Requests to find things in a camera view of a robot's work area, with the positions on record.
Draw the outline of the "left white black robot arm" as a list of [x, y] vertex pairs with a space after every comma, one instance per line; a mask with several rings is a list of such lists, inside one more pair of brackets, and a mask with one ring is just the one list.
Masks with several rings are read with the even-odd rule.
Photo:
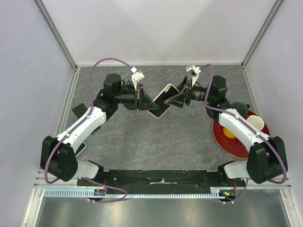
[[79, 177], [87, 178], [93, 186], [103, 183], [104, 175], [99, 171], [99, 165], [92, 161], [78, 161], [75, 153], [86, 138], [111, 118], [119, 104], [137, 111], [158, 109], [140, 83], [143, 77], [141, 72], [135, 72], [131, 81], [124, 82], [118, 74], [107, 75], [103, 89], [91, 107], [70, 128], [43, 140], [40, 165], [48, 184], [52, 183], [49, 175], [64, 182]]

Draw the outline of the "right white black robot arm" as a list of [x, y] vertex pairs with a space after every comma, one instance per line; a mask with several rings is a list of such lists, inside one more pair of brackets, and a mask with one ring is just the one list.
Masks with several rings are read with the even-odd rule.
[[266, 181], [283, 184], [287, 180], [287, 159], [283, 140], [258, 130], [244, 117], [248, 106], [244, 103], [230, 104], [226, 98], [226, 80], [213, 76], [207, 87], [198, 87], [185, 77], [178, 87], [164, 99], [167, 105], [182, 108], [191, 101], [203, 101], [210, 118], [228, 129], [248, 152], [247, 161], [232, 161], [221, 165], [217, 181], [228, 186], [235, 178], [248, 178], [257, 184]]

